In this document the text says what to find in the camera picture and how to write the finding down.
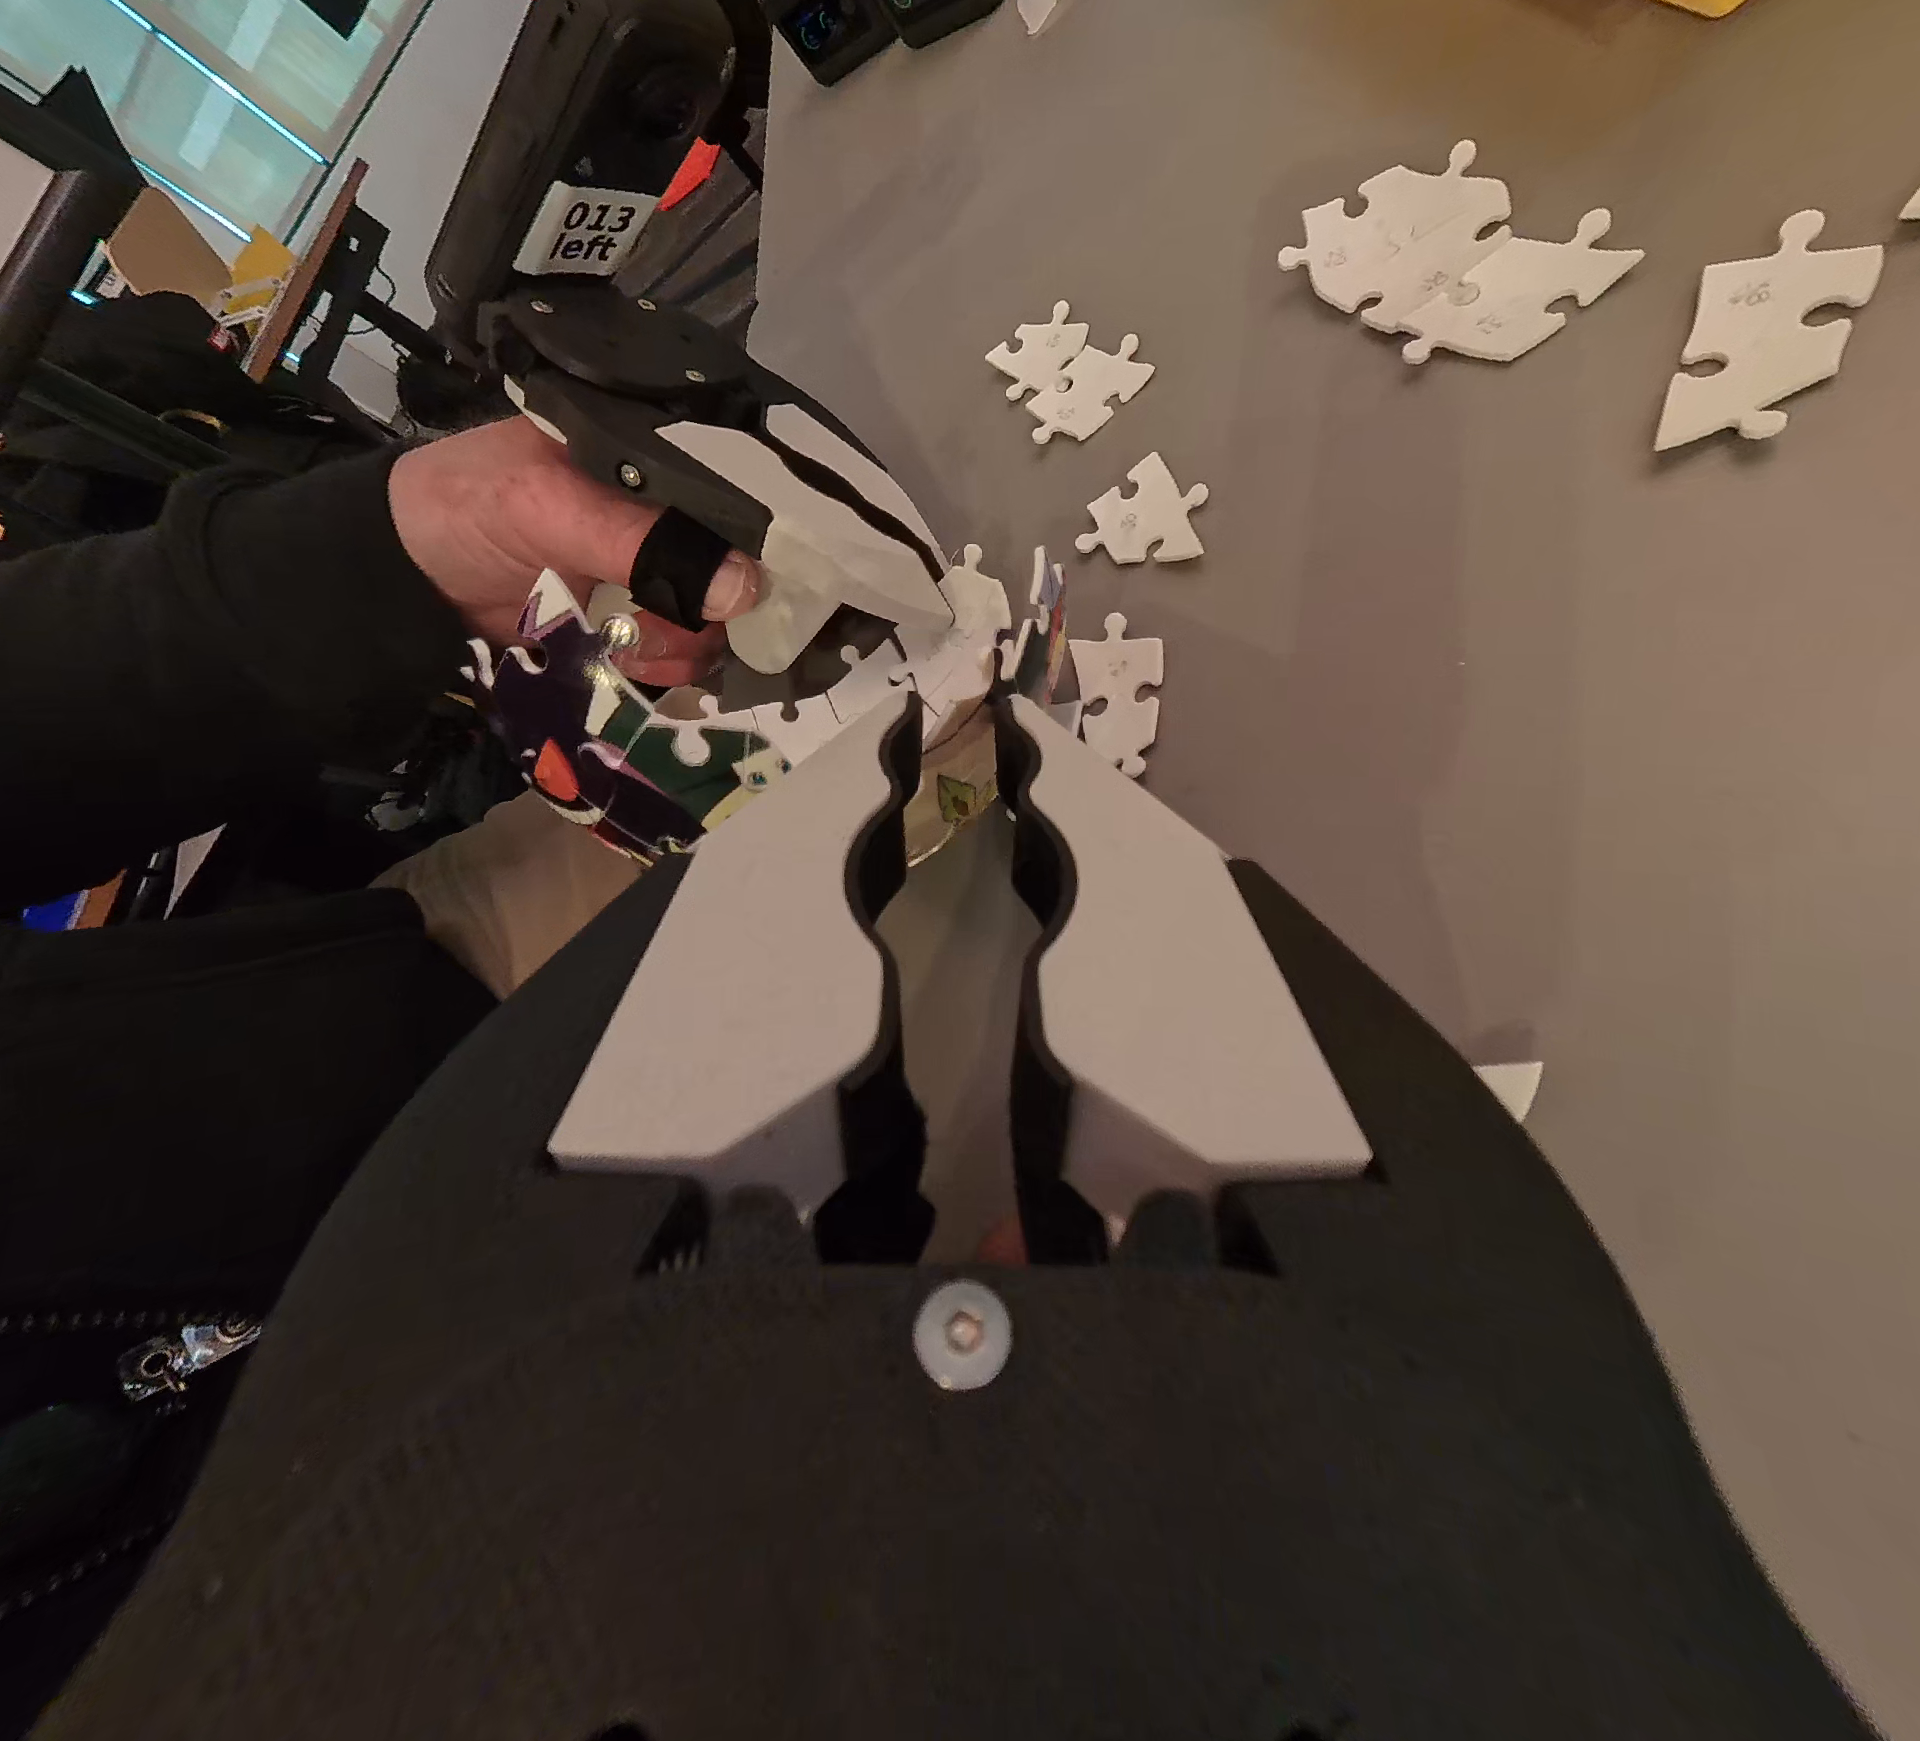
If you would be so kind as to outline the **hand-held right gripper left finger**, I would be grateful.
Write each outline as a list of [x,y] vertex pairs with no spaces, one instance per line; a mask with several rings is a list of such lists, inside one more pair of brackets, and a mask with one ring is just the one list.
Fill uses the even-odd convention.
[[777,1188],[821,1239],[918,1239],[924,1112],[876,915],[907,878],[922,697],[852,720],[695,846],[548,1151]]

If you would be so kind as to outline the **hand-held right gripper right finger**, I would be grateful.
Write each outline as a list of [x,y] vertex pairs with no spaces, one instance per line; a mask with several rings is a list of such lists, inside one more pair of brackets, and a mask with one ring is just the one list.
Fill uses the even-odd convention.
[[1008,1138],[1026,1239],[1157,1193],[1358,1177],[1372,1151],[1235,863],[1026,697],[994,705],[1020,964]]

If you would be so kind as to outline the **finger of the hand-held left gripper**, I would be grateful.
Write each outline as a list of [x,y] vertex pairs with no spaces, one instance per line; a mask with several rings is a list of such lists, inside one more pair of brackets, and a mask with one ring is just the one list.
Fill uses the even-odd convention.
[[764,408],[791,486],[761,545],[777,580],[821,595],[937,595],[949,562],[907,490],[797,402]]
[[792,484],[764,431],[677,420],[664,426],[664,441],[685,454],[677,472],[666,472],[666,503],[757,559],[757,602],[728,626],[732,635],[815,635],[840,607],[934,635],[953,626],[944,578],[937,595],[821,595],[761,566],[779,489]]

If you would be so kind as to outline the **partly built puzzle ball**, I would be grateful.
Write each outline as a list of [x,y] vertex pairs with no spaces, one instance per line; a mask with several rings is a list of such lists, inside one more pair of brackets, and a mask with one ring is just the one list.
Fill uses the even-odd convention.
[[943,580],[955,626],[901,632],[836,613],[775,677],[712,672],[646,689],[615,664],[636,634],[634,602],[608,584],[588,604],[541,571],[500,650],[469,647],[468,675],[527,786],[559,815],[629,858],[689,846],[761,796],[855,720],[902,694],[922,704],[922,778],[905,812],[918,863],[994,802],[990,697],[1052,704],[1067,661],[1065,571],[1032,555],[1022,602],[961,549]]

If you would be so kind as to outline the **joined white puzzle pieces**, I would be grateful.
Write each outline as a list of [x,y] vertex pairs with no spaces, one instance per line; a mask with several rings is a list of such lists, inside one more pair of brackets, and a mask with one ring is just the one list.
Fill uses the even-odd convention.
[[1477,144],[1452,144],[1443,173],[1387,166],[1358,185],[1361,209],[1332,198],[1302,212],[1306,241],[1280,248],[1283,273],[1368,329],[1402,335],[1435,298],[1456,298],[1465,276],[1513,239],[1511,193],[1472,173]]

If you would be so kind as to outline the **person's left hand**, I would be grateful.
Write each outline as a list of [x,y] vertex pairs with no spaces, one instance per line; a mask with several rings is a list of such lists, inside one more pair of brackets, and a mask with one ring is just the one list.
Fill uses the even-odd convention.
[[493,650],[517,638],[543,571],[585,604],[631,585],[662,506],[589,479],[562,441],[513,415],[396,457],[387,503],[399,545],[462,630]]

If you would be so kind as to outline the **person's tan trousers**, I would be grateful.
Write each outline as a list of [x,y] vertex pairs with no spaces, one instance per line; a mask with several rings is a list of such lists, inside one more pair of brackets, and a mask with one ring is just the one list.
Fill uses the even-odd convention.
[[646,859],[527,789],[389,865],[370,888],[407,895],[424,935],[506,1001],[646,873]]

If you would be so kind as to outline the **black desk frame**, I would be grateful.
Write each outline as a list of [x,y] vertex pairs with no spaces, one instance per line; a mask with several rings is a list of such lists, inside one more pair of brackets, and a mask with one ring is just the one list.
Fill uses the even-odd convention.
[[4,415],[93,248],[146,186],[86,70],[68,68],[40,96],[1,87]]

